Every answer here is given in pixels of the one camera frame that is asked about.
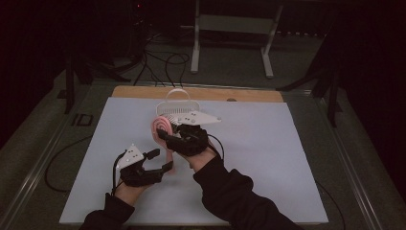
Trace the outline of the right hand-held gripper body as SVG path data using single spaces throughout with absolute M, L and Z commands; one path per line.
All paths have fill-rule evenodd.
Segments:
M 220 123 L 221 118 L 201 111 L 166 114 L 173 125 L 172 134 L 165 133 L 167 148 L 186 156 L 201 153 L 209 146 L 209 134 L 202 125 Z

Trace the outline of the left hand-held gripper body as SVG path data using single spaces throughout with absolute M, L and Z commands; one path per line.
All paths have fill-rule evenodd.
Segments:
M 146 170 L 143 156 L 135 145 L 130 146 L 119 158 L 116 169 L 120 172 L 122 182 L 131 187 L 142 187 L 159 183 L 163 177 L 162 169 Z

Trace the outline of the white plastic basket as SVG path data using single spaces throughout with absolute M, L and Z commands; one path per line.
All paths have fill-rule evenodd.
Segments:
M 182 98 L 175 100 L 171 96 L 175 93 L 181 93 Z M 191 111 L 199 111 L 200 104 L 191 99 L 190 94 L 182 88 L 174 88 L 170 90 L 163 102 L 156 105 L 156 114 L 183 114 Z

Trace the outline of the person's left hand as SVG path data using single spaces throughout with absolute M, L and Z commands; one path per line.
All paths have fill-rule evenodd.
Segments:
M 122 183 L 116 189 L 114 196 L 128 205 L 134 206 L 141 194 L 148 188 L 149 185 L 142 187 L 131 187 Z

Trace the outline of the person's right hand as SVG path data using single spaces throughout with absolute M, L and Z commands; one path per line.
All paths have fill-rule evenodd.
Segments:
M 189 164 L 190 168 L 197 173 L 203 167 L 205 167 L 212 159 L 217 157 L 216 149 L 212 144 L 209 144 L 201 153 L 194 156 L 187 156 L 180 154 Z

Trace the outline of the white table mat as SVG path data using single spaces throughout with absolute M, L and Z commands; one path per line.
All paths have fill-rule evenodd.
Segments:
M 153 99 L 107 100 L 79 173 L 59 219 L 80 224 L 93 210 L 100 210 L 112 188 L 117 156 L 130 146 L 146 152 L 156 148 L 150 124 L 156 116 Z M 323 202 L 307 162 L 304 148 L 286 103 L 203 101 L 203 112 L 219 117 L 207 125 L 224 165 L 250 176 L 254 191 L 275 202 L 280 212 L 300 224 L 328 221 Z M 180 156 L 175 171 L 147 189 L 130 218 L 134 225 L 219 225 L 201 202 L 201 189 L 192 170 Z

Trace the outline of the black metal stand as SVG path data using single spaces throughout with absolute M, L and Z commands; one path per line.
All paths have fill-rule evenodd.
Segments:
M 58 97 L 66 102 L 64 113 L 69 114 L 75 105 L 75 76 L 79 77 L 80 82 L 90 84 L 93 80 L 90 70 L 95 69 L 114 81 L 129 82 L 129 79 L 120 76 L 119 73 L 129 70 L 134 66 L 135 62 L 130 62 L 120 67 L 110 68 L 87 55 L 66 53 L 65 89 L 61 90 L 58 94 Z
M 337 108 L 338 84 L 339 84 L 339 58 L 333 52 L 333 36 L 337 33 L 339 20 L 335 19 L 329 26 L 323 42 L 311 61 L 305 75 L 288 85 L 277 87 L 277 91 L 291 91 L 310 81 L 316 81 L 311 90 L 313 98 L 323 98 L 327 92 L 327 118 L 333 127 L 337 127 L 335 113 Z

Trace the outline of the white metal stand frame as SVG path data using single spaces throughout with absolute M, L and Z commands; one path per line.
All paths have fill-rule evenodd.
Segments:
M 200 0 L 195 1 L 194 13 L 194 41 L 192 49 L 191 73 L 196 74 L 199 70 L 200 36 L 201 31 L 216 31 L 229 33 L 247 33 L 268 35 L 268 40 L 260 48 L 265 77 L 274 78 L 269 53 L 279 26 L 283 5 L 278 4 L 274 16 L 268 18 L 238 17 L 229 15 L 202 14 L 200 12 Z

